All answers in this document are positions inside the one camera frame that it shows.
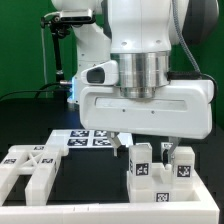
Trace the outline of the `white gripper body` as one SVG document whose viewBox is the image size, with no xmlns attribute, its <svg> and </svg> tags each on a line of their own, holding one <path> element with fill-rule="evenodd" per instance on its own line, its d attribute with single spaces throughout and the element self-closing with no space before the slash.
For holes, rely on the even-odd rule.
<svg viewBox="0 0 224 224">
<path fill-rule="evenodd" d="M 92 130 L 203 139 L 212 129 L 210 80 L 173 80 L 151 99 L 128 99 L 115 87 L 80 94 L 81 124 Z"/>
</svg>

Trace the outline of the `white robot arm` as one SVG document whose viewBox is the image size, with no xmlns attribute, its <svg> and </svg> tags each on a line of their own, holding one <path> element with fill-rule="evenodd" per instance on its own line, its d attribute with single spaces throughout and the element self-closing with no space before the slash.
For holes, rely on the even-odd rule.
<svg viewBox="0 0 224 224">
<path fill-rule="evenodd" d="M 212 129 L 216 87 L 199 70 L 170 69 L 172 46 L 188 29 L 211 28 L 217 0 L 52 0 L 60 24 L 77 37 L 73 100 L 86 129 L 204 139 Z"/>
</svg>

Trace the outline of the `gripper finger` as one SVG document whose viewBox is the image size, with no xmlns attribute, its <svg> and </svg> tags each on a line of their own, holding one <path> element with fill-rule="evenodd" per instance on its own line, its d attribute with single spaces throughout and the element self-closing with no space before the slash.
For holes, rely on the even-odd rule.
<svg viewBox="0 0 224 224">
<path fill-rule="evenodd" d="M 121 146 L 118 132 L 107 132 L 107 138 L 114 149 L 114 156 L 117 156 L 117 150 Z"/>
<path fill-rule="evenodd" d="M 168 150 L 168 163 L 171 163 L 173 153 L 176 147 L 179 145 L 181 138 L 180 137 L 169 137 L 169 143 L 171 144 L 171 148 Z"/>
</svg>

